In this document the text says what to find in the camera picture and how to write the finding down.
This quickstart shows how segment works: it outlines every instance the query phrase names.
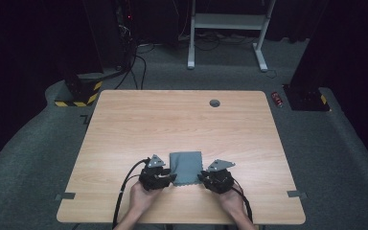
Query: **gray cloth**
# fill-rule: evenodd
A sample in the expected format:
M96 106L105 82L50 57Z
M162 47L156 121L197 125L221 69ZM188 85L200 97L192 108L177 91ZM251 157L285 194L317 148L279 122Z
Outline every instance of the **gray cloth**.
M202 171L202 157L200 151L183 151L170 153L170 169L177 178L174 186L200 184L198 174Z

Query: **black curtain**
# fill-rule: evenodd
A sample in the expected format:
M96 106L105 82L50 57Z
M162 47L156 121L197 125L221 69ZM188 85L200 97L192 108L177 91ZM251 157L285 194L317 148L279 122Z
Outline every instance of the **black curtain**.
M144 43L176 46L179 6L179 0L131 0L127 6L127 13L137 28L135 31L137 38Z
M61 80L38 37L38 6L0 0L0 150L47 105L47 87Z
M323 66L328 74L322 86L332 89L368 149L368 1L340 0L330 2L330 8L337 20L337 31L343 33L330 33L339 43L334 42L328 49L328 43L321 45L318 40L314 44L321 53L335 57Z
M274 6L266 39L290 42L311 38L328 0L278 0Z

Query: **hand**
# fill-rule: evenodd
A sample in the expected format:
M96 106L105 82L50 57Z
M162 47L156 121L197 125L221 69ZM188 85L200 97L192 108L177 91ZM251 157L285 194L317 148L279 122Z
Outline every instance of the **hand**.
M138 181L130 189L130 208L135 212L144 214L163 189L146 191Z
M233 185L233 188L241 190L238 185ZM256 230L255 225L244 211L241 195L234 190L229 190L224 194L216 194L216 197L220 207L234 220L240 230Z
M136 221L149 209L163 189L146 191L138 181L130 188L130 206L114 230L133 229Z
M241 190L238 185L233 185L233 188L237 189L238 191ZM237 192L235 192L234 190L229 190L224 194L217 194L217 196L220 207L229 216L233 217L238 215L245 215L243 209L243 199Z

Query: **wire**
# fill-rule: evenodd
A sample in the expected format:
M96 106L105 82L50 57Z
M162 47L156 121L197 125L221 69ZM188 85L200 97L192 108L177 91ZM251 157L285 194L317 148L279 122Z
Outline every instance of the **wire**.
M140 56L136 56L136 57L141 59L143 61L143 63L145 64L145 68L143 69L143 75L142 75L142 83L140 85L140 89L143 89L143 83L145 82L146 69L148 68L148 66L146 65L146 61L145 61L144 58L142 58Z
M129 71L126 71L124 77L122 78L122 80L119 82L118 85L116 85L115 89L118 89L119 86L121 86L121 84L124 82L125 78L127 77L127 75L130 73L130 70Z
M137 87L136 75L133 73L133 69L131 69L131 70L130 70L130 73L132 74L133 81L134 81L134 85L135 85L136 89L139 89L139 88Z
M195 45L195 47L201 51L212 51L212 50L217 49L217 47L220 45L219 37L216 34L202 36L201 39L204 42L216 42L217 43L214 47L210 49L200 48L199 46Z
M76 223L76 225L74 225L73 229L71 230L76 230L79 226L80 226L80 223Z
M187 27L188 14L190 14L190 0L187 0L187 13L185 16L184 27L183 30L181 31L181 34L178 36L178 39L184 34L185 28Z
M135 177L135 176L139 176L140 174L135 174L133 176L131 176L130 178L127 179L127 181L129 181L131 178Z
M180 16L180 14L178 13L177 5L175 4L175 0L172 0L172 3L174 4L175 12L177 13L178 16Z
M244 194L242 192L235 189L234 187L232 187L232 190L237 192L241 196L241 198L243 199L243 202L246 206L247 216L249 217L250 221L253 222L253 217L252 217L253 214L252 214L252 209L250 208L249 200L247 200L246 196L244 196Z
M243 188L241 187L241 184L234 178L235 182L238 184L239 188L241 189L241 193L243 194Z
M127 32L129 32L129 36L131 36L131 34L130 34L130 29L128 29L126 26L119 25L119 28L124 29L124 30L123 30L123 34L122 34L122 36L127 35Z
M246 41L246 39L248 38L252 38L252 37L248 37L248 36L244 36L241 40L239 41L221 41L221 43L223 45L243 45L243 44L248 44L248 43L253 43L256 39L258 39L257 37L253 37L253 39Z

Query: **wooden table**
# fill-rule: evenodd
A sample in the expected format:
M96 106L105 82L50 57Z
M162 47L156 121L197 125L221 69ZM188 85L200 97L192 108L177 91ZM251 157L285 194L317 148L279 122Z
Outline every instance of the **wooden table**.
M112 222L130 168L153 154L168 168L169 153L177 151L201 151L204 169L215 159L235 162L228 170L242 185L255 223L305 221L299 197L288 197L296 188L265 94L194 90L103 91L65 191L76 195L61 201L57 219ZM120 219L135 181L126 186ZM203 185L164 189L140 222L233 223Z

